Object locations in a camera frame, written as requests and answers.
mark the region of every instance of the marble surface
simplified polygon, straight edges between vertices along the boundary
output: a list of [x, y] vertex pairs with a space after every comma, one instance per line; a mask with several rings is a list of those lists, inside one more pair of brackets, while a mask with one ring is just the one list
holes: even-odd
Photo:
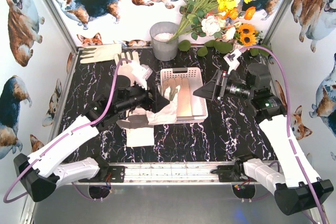
[[[174, 67], [199, 67], [203, 82], [208, 82], [216, 66], [228, 69], [222, 55], [209, 51], [204, 58], [198, 57], [197, 48], [179, 52], [170, 62], [155, 59], [151, 48], [138, 51], [140, 63], [154, 71], [148, 83], [160, 84], [160, 70]], [[247, 65], [255, 62], [247, 55], [241, 61], [238, 75], [244, 79]], [[59, 133], [99, 94], [108, 94], [112, 82], [114, 61], [80, 64], [77, 62], [70, 85]], [[253, 117], [246, 112], [244, 101], [225, 98], [222, 101], [207, 101], [208, 118], [204, 123], [159, 125], [154, 128], [155, 144], [146, 147], [126, 147], [126, 134], [116, 124], [92, 138], [73, 152], [65, 162], [82, 160], [92, 154], [101, 155], [111, 163], [139, 162], [205, 162], [229, 161], [237, 156], [254, 153], [263, 160], [275, 159], [275, 154], [264, 133]]]

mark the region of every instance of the white glove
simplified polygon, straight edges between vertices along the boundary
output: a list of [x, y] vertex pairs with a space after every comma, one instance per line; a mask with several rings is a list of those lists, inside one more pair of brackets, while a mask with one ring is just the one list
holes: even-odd
[[[131, 61], [134, 61], [140, 64], [138, 52], [126, 52], [126, 54], [122, 53], [122, 54], [115, 55], [114, 56], [114, 60], [116, 62], [115, 64], [118, 64], [119, 60], [123, 58], [129, 59]], [[118, 70], [119, 76], [126, 76], [131, 80], [131, 86], [133, 86], [135, 82], [135, 76], [132, 73], [132, 71], [133, 71], [132, 65], [125, 61], [121, 63], [119, 70]]]
[[113, 60], [114, 55], [121, 54], [121, 44], [84, 47], [80, 63], [94, 63]]
[[164, 91], [164, 97], [171, 100], [170, 104], [164, 107], [158, 113], [153, 113], [151, 111], [146, 111], [149, 125], [160, 125], [160, 124], [172, 124], [176, 123], [177, 120], [177, 97], [181, 86], [177, 86], [172, 92], [171, 88], [168, 87]]
[[136, 108], [127, 120], [118, 120], [117, 125], [126, 130], [127, 147], [154, 145], [154, 127], [148, 125], [143, 108]]

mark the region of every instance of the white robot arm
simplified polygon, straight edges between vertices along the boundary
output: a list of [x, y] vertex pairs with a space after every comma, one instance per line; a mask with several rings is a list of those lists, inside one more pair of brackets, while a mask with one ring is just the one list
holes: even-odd
[[290, 137], [287, 136], [286, 109], [271, 92], [268, 67], [260, 63], [250, 64], [246, 81], [241, 81], [235, 73], [240, 51], [237, 54], [225, 57], [228, 72], [218, 69], [211, 81], [194, 91], [194, 95], [209, 100], [220, 100], [226, 95], [245, 99], [249, 113], [268, 137], [284, 174], [274, 171], [251, 154], [237, 158], [230, 172], [237, 177], [246, 175], [261, 183], [274, 195], [285, 215], [317, 206], [305, 175], [322, 204], [333, 192], [333, 186], [330, 180], [322, 180], [309, 164], [293, 132], [290, 131]]

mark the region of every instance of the glove finger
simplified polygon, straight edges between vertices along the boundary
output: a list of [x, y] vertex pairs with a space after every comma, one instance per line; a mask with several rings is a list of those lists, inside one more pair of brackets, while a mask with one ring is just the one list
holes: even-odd
[[138, 54], [138, 52], [133, 51], [133, 52], [131, 52], [131, 53], [132, 53], [132, 55], [133, 55], [133, 61], [135, 61], [135, 62], [137, 62], [137, 63], [140, 64], [139, 54]]
[[168, 100], [169, 100], [169, 96], [170, 96], [170, 90], [171, 90], [170, 87], [168, 87], [164, 92], [164, 97]]
[[129, 51], [126, 52], [126, 56], [125, 56], [125, 58], [128, 59], [128, 60], [133, 60], [133, 57], [131, 56], [131, 54], [130, 54]]

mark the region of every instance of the plastic basket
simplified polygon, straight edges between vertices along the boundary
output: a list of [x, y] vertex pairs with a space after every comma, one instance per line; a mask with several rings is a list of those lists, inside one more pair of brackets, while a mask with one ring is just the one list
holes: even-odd
[[193, 92], [203, 86], [200, 68], [168, 68], [160, 72], [161, 86], [165, 80], [181, 77], [188, 78], [193, 116], [179, 116], [174, 123], [203, 123], [208, 117], [208, 109], [204, 98], [196, 97]]

